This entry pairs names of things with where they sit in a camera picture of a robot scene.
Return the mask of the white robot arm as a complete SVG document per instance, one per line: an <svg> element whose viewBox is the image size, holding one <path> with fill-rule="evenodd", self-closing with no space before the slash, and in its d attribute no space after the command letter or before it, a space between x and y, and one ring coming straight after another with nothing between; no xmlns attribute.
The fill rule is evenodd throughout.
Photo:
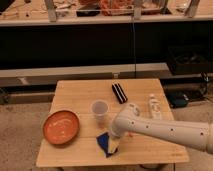
<svg viewBox="0 0 213 171"><path fill-rule="evenodd" d="M143 118L134 103L127 103L109 126L111 139L119 139L126 132L144 134L213 154L213 124Z"/></svg>

